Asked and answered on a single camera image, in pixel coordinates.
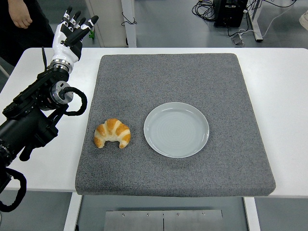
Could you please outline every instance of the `white plate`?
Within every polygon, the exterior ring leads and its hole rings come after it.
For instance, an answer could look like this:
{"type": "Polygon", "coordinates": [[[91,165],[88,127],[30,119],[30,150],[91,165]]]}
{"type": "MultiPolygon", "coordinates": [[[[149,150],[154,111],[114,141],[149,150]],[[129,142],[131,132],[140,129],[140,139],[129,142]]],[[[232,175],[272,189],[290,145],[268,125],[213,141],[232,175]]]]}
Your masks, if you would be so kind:
{"type": "Polygon", "coordinates": [[[149,145],[161,155],[184,158],[205,146],[210,129],[206,117],[197,108],[171,102],[149,113],[143,131],[149,145]]]}

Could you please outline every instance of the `black robotic arm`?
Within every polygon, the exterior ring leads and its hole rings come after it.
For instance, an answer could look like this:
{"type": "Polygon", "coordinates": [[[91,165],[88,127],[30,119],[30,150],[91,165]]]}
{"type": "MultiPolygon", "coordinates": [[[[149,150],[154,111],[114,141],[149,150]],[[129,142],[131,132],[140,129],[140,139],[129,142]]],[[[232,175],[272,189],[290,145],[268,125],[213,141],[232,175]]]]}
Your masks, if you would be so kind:
{"type": "Polygon", "coordinates": [[[97,22],[98,16],[86,23],[83,18],[77,24],[80,12],[69,20],[71,11],[72,8],[68,7],[62,22],[57,26],[52,45],[54,56],[50,66],[46,65],[45,52],[42,49],[45,71],[38,74],[37,80],[3,110],[7,120],[0,126],[0,193],[12,176],[20,181],[21,188],[12,205],[7,206],[0,202],[0,211],[13,211],[26,193],[26,179],[23,174],[7,168],[16,156],[23,150],[19,158],[27,161],[34,148],[44,147],[58,135],[56,124],[63,115],[78,116],[86,110],[87,97],[80,90],[70,87],[67,81],[74,63],[81,57],[82,39],[97,22]],[[81,98],[82,106],[76,112],[67,112],[73,93],[81,98]],[[48,110],[54,111],[46,117],[42,111],[48,110]]]}

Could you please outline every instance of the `black box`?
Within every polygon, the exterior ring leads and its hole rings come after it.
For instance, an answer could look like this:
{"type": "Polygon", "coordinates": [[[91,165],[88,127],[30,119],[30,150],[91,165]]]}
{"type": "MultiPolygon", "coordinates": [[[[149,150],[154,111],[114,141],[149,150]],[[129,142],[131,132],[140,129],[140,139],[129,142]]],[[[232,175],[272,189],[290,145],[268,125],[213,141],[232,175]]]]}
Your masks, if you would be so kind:
{"type": "Polygon", "coordinates": [[[215,27],[239,27],[248,0],[214,0],[215,27]]]}

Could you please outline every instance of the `robot finger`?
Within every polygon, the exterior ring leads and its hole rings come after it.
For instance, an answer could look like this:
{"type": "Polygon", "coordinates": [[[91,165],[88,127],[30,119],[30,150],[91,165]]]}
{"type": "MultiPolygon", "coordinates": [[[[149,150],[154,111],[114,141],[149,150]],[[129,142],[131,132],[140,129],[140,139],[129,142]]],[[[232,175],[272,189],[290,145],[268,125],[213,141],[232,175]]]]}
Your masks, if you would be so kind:
{"type": "Polygon", "coordinates": [[[80,28],[75,30],[72,34],[67,36],[64,41],[64,45],[67,47],[74,46],[78,41],[81,41],[91,30],[94,24],[97,22],[98,16],[95,15],[89,19],[85,24],[81,25],[80,28]]]}
{"type": "Polygon", "coordinates": [[[69,6],[63,15],[63,18],[61,21],[62,24],[65,24],[66,26],[68,26],[69,14],[71,13],[71,11],[72,11],[72,7],[69,6]]]}
{"type": "Polygon", "coordinates": [[[79,21],[79,23],[76,24],[76,26],[75,26],[75,28],[74,28],[74,31],[77,30],[78,28],[80,28],[80,26],[81,26],[82,24],[84,24],[85,21],[86,21],[86,18],[83,17],[83,18],[79,21]]]}
{"type": "Polygon", "coordinates": [[[68,23],[68,28],[73,32],[74,26],[76,25],[76,20],[80,16],[81,11],[77,11],[76,14],[74,14],[73,18],[71,21],[68,23]]]}

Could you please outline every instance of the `gray felt mat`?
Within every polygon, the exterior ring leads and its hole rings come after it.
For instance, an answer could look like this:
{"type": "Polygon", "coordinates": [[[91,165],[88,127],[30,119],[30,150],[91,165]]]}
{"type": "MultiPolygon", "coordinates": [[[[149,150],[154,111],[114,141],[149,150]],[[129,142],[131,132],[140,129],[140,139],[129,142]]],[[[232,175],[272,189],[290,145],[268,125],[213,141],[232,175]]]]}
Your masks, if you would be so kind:
{"type": "Polygon", "coordinates": [[[79,194],[263,196],[275,189],[244,78],[234,54],[102,57],[77,175],[79,194]],[[197,154],[168,158],[143,134],[147,115],[167,102],[198,108],[210,135],[197,154]],[[116,117],[129,145],[96,148],[96,127],[116,117]]]}

